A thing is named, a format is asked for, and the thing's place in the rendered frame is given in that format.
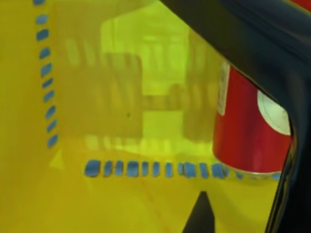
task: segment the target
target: yellow triangle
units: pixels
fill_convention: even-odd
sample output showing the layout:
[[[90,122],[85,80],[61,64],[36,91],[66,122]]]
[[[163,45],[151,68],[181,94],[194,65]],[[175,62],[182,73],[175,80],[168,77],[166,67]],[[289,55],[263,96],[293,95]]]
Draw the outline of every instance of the yellow triangle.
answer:
[[[64,160],[63,160],[63,153],[61,150],[59,150],[55,156],[53,157],[53,159],[50,162],[50,167],[55,168],[55,169],[59,169],[59,170],[64,170],[65,166],[64,166]]]

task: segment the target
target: red object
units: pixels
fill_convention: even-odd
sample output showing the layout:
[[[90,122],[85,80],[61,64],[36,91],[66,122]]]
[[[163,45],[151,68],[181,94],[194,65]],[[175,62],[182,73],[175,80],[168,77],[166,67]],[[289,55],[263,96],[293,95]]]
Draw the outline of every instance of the red object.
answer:
[[[219,109],[213,139],[216,158],[229,167],[247,172],[281,171],[291,142],[287,113],[228,64],[223,67],[218,92]],[[265,104],[259,110],[261,98],[265,99]],[[266,106],[268,118],[262,114]],[[282,131],[275,125],[273,127],[281,133],[273,129],[267,122],[271,113],[272,120],[283,118],[283,126],[285,117],[288,129]]]

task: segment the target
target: yellow surface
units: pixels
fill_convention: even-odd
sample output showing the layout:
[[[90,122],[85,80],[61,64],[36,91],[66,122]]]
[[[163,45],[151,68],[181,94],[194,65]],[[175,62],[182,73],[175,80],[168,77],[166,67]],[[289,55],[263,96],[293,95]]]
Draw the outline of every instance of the yellow surface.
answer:
[[[0,232],[179,233],[200,190],[217,233],[263,232],[273,181],[83,175],[96,158],[212,162],[221,58],[157,0],[46,2],[0,0]],[[51,36],[38,43],[42,28]]]

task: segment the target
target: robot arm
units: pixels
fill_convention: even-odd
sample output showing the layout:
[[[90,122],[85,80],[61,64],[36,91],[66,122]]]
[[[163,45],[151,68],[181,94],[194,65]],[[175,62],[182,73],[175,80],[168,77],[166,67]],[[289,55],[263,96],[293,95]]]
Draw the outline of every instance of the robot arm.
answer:
[[[311,231],[311,17],[282,0],[161,0],[287,110],[293,143],[266,232]]]

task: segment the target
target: red can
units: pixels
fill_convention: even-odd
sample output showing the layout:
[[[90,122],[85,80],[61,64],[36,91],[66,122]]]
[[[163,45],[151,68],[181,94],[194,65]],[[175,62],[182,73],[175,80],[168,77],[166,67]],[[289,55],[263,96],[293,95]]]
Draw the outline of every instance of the red can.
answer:
[[[290,142],[287,112],[223,63],[213,138],[216,158],[240,171],[275,173],[282,170]]]

